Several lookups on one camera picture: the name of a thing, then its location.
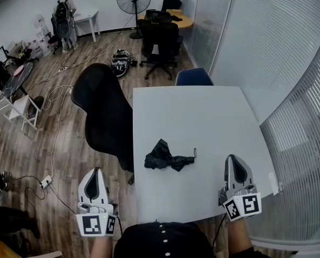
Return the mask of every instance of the white desk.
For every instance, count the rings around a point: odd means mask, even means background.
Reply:
[[[74,19],[75,19],[75,23],[79,23],[79,22],[83,22],[83,21],[89,21],[89,25],[90,25],[90,30],[91,30],[91,34],[93,35],[93,41],[96,42],[96,38],[95,38],[95,31],[97,30],[97,34],[100,35],[100,28],[99,28],[99,21],[97,18],[97,14],[99,13],[99,11],[84,11],[80,14],[78,14],[77,16],[74,15]],[[94,28],[93,25],[93,18],[95,17],[95,27],[96,30]]]
[[[147,169],[145,156],[160,139],[173,156],[193,156],[180,172]],[[138,222],[186,223],[225,213],[218,191],[225,186],[228,155],[252,169],[265,197],[271,194],[273,164],[261,130],[237,87],[151,87],[133,90],[133,155]]]

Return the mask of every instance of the wooden floor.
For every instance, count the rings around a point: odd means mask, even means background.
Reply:
[[[49,55],[42,58],[39,63],[35,64],[31,76],[25,82],[25,90],[33,98],[39,95],[44,96],[50,82],[34,86],[37,81],[53,76],[62,66],[75,66],[95,55],[104,53],[109,49],[104,49],[104,47],[116,36],[118,36],[116,40],[121,37],[125,38],[102,56],[91,60],[87,66],[95,62],[105,62],[117,48],[129,51],[136,60],[140,61],[141,40],[130,39],[127,36],[128,31],[118,34],[118,32],[114,32],[99,35],[96,43],[92,41],[91,37],[82,38],[79,40],[78,50],[70,51],[68,55],[58,51],[56,56]],[[179,71],[192,68],[183,48],[177,60],[178,67],[172,70],[174,75],[172,81],[167,79],[167,74],[161,69],[157,69],[146,81],[143,77],[149,67],[131,67],[128,74],[119,80],[130,104],[132,105],[133,88],[174,85],[175,76]],[[74,85],[83,69],[84,64],[81,64],[58,74],[53,80],[53,85]],[[33,175],[40,180],[51,175],[51,151],[58,126],[62,98],[63,94],[52,103],[47,111],[41,111],[37,131],[27,126],[24,134],[20,131],[21,121],[16,122],[16,126],[13,126],[0,116],[0,171],[10,171],[14,177]],[[78,184],[93,167],[101,167],[108,179],[111,199],[119,204],[120,219],[123,229],[125,229],[137,223],[134,185],[127,184],[129,174],[121,170],[118,166],[118,160],[114,156],[96,152],[88,146],[84,136],[85,119],[86,113],[74,105],[68,95],[63,103],[59,134],[54,149],[55,174],[52,187],[68,206],[78,212]],[[29,200],[35,206],[34,209],[25,199],[24,191],[27,187],[33,188],[39,197],[44,196],[35,179],[24,178],[15,181],[11,190],[4,193],[2,205],[27,210],[32,216],[37,217],[41,234],[40,240],[36,240],[32,233],[24,231],[31,241],[35,254],[61,250],[64,257],[88,257],[93,240],[79,235],[75,216],[61,204],[50,189],[46,191],[44,200],[36,199],[34,194],[27,190]],[[215,236],[220,220],[220,217],[215,217],[198,222],[210,241]],[[119,238],[120,231],[119,228],[116,228],[114,243]],[[216,252],[220,252],[221,257],[227,257],[225,228],[221,230],[217,242]],[[281,257],[278,252],[271,254],[271,256]]]

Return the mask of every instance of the power strip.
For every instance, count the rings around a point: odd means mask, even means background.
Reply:
[[[52,183],[52,178],[50,175],[48,175],[45,179],[43,179],[43,181],[40,184],[40,187],[42,189],[47,188],[50,184]]]

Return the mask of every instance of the computer monitor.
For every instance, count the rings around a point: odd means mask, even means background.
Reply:
[[[0,48],[0,61],[2,61],[3,63],[5,63],[8,60],[7,58],[7,53],[5,52],[5,49],[3,48],[3,46]]]
[[[155,10],[147,10],[145,14],[145,20],[150,20],[154,23],[171,23],[172,17],[167,11],[155,11]]]

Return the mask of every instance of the blue chair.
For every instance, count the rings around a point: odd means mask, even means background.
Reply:
[[[214,86],[214,84],[203,68],[195,68],[179,72],[175,86]]]

